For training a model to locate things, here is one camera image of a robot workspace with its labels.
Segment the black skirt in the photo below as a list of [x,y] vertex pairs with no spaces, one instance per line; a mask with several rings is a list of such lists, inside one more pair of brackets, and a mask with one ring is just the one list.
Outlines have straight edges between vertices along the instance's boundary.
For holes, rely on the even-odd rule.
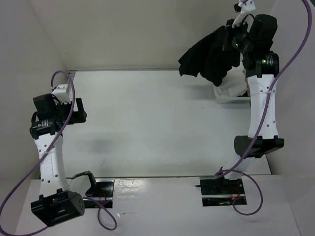
[[240,65],[240,52],[224,47],[226,33],[221,26],[189,48],[178,60],[180,75],[201,75],[219,87],[227,72]]

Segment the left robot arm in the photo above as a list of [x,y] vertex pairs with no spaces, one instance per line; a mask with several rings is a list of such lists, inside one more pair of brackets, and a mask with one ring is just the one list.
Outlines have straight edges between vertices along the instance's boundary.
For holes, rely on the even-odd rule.
[[40,159],[39,199],[31,203],[32,213],[47,227],[52,227],[84,215],[82,196],[70,190],[63,166],[62,127],[84,123],[87,113],[82,99],[76,98],[78,108],[73,112],[72,102],[47,93],[33,99],[36,107],[31,118],[30,134],[35,141]]

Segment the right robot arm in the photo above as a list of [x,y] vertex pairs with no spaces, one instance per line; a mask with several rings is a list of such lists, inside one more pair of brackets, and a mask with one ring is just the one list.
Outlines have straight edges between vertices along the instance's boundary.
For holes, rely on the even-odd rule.
[[226,24],[224,49],[236,49],[243,56],[246,81],[250,91],[251,120],[248,134],[236,136],[234,150],[240,157],[229,169],[215,173],[216,189],[227,193],[232,180],[239,179],[255,158],[284,147],[276,124],[275,98],[277,76],[280,74],[279,56],[271,50],[278,29],[277,19],[259,14],[249,27],[249,13],[239,15]]

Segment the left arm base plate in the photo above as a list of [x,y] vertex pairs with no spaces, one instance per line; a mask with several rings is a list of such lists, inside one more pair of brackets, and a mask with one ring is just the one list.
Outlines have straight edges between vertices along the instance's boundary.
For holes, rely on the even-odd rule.
[[94,187],[89,187],[84,193],[84,197],[90,197],[105,208],[113,207],[114,179],[96,179]]

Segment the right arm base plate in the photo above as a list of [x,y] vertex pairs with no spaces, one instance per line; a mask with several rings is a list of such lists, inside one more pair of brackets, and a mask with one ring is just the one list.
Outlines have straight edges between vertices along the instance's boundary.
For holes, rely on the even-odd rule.
[[225,178],[201,177],[195,187],[201,191],[203,207],[247,205],[245,190],[241,179],[228,180]]

